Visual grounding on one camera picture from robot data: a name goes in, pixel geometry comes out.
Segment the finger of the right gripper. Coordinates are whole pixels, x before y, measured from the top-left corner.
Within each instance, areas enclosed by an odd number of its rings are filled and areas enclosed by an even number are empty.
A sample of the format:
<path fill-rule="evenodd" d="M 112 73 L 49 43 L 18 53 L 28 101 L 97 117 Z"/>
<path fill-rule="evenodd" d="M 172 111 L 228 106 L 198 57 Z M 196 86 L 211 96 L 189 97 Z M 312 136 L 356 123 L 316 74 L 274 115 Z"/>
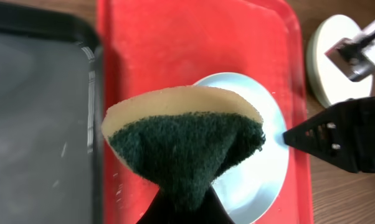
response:
<path fill-rule="evenodd" d="M 351 173 L 375 173 L 375 96 L 337 103 L 284 132 L 286 145 Z"/>

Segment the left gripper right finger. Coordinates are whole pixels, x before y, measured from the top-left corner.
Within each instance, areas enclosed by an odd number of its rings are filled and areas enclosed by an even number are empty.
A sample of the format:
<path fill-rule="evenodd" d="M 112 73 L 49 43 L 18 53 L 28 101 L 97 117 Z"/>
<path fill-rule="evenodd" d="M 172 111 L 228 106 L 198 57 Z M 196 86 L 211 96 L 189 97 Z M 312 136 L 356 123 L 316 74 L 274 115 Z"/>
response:
<path fill-rule="evenodd" d="M 224 209 L 213 187 L 204 196 L 199 209 L 199 223 L 202 224 L 234 224 Z"/>

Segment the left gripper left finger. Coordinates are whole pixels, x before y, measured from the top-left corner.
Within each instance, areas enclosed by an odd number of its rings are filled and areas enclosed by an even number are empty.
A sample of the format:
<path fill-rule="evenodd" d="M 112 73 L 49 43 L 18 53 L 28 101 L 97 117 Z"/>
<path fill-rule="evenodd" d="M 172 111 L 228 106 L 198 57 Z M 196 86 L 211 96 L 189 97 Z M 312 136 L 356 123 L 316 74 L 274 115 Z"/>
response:
<path fill-rule="evenodd" d="M 136 224 L 170 224 L 174 221 L 174 204 L 159 190 L 147 211 Z"/>

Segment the light blue plate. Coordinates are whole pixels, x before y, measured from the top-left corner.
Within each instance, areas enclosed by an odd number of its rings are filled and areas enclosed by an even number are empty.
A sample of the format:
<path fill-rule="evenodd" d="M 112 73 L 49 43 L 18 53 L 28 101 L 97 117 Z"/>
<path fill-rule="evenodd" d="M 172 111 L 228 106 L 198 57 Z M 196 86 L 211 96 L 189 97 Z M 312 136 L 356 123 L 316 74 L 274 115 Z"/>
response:
<path fill-rule="evenodd" d="M 223 173 L 212 184 L 234 223 L 253 223 L 272 206 L 287 174 L 289 147 L 282 137 L 287 130 L 283 114 L 267 89 L 246 75 L 216 73 L 202 78 L 196 85 L 234 91 L 263 118 L 266 141 L 262 150 Z"/>

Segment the white plate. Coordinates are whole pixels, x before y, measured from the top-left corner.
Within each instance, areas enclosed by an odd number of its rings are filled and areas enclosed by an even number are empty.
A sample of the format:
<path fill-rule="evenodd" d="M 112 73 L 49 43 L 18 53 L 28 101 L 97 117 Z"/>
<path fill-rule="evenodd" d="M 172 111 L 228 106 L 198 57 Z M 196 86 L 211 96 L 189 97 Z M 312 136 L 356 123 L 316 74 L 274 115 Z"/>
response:
<path fill-rule="evenodd" d="M 373 78 L 350 81 L 326 56 L 343 38 L 351 39 L 360 28 L 351 18 L 337 14 L 323 21 L 313 33 L 306 48 L 306 70 L 311 88 L 325 108 L 348 99 L 364 98 L 371 94 Z"/>

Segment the green yellow sponge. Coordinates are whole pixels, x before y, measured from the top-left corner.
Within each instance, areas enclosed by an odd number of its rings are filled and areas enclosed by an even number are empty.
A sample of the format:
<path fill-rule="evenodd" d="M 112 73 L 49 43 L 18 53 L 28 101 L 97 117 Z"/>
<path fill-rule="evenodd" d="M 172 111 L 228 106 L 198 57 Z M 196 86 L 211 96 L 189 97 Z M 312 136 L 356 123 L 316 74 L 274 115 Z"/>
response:
<path fill-rule="evenodd" d="M 102 134 L 122 164 L 156 184 L 177 210 L 197 210 L 211 183 L 261 150 L 260 113 L 237 93 L 177 86 L 107 110 Z"/>

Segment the black water tray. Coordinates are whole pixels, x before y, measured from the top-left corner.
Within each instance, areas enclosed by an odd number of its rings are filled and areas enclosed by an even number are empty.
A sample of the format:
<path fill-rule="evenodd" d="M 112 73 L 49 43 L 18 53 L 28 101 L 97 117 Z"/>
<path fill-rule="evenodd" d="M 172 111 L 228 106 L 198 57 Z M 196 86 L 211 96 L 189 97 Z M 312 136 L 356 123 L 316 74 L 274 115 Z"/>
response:
<path fill-rule="evenodd" d="M 84 20 L 0 2 L 0 224 L 103 222 L 102 58 Z"/>

